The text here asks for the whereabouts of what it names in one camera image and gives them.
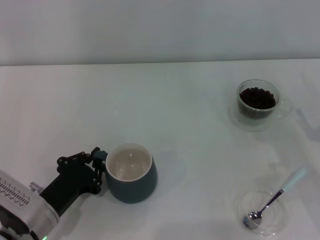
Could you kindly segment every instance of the ceramic mug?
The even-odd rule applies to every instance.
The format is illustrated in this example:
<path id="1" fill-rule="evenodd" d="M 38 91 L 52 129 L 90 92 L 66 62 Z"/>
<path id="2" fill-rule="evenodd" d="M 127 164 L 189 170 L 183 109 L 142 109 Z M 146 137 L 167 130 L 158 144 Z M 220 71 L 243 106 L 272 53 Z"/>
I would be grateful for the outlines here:
<path id="1" fill-rule="evenodd" d="M 158 174 L 155 161 L 144 146 L 125 143 L 105 159 L 105 175 L 113 196 L 128 204 L 148 198 L 156 188 Z"/>

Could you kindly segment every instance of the white tabletop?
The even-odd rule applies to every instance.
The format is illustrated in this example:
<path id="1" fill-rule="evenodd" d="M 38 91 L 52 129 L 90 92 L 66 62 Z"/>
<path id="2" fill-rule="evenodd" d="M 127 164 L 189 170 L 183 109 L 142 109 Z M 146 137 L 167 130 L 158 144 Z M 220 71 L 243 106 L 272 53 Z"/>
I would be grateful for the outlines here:
<path id="1" fill-rule="evenodd" d="M 103 184 L 49 240 L 257 239 L 236 222 L 233 199 L 276 188 L 302 162 L 320 169 L 319 75 L 319 59 L 0 67 L 0 167 L 45 187 L 61 156 L 139 143 L 154 157 L 155 192 L 124 204 Z M 293 106 L 264 132 L 228 115 L 247 79 L 275 83 Z M 319 239 L 317 176 L 283 195 L 290 218 L 273 239 Z"/>

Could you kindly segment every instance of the spoon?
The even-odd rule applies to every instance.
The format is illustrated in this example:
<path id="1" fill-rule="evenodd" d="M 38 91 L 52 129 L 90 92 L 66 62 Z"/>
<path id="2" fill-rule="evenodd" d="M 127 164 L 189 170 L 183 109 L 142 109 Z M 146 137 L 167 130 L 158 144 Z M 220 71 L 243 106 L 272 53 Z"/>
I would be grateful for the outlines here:
<path id="1" fill-rule="evenodd" d="M 271 198 L 270 201 L 268 201 L 268 203 L 260 211 L 252 211 L 243 218 L 244 226 L 250 230 L 257 229 L 262 221 L 262 212 L 265 209 L 267 209 L 269 205 L 272 204 L 281 194 L 290 189 L 306 173 L 307 170 L 304 167 L 302 167 L 298 171 L 296 171 L 292 176 L 290 176 L 288 180 L 284 183 L 284 185 L 280 188 L 280 190 Z"/>

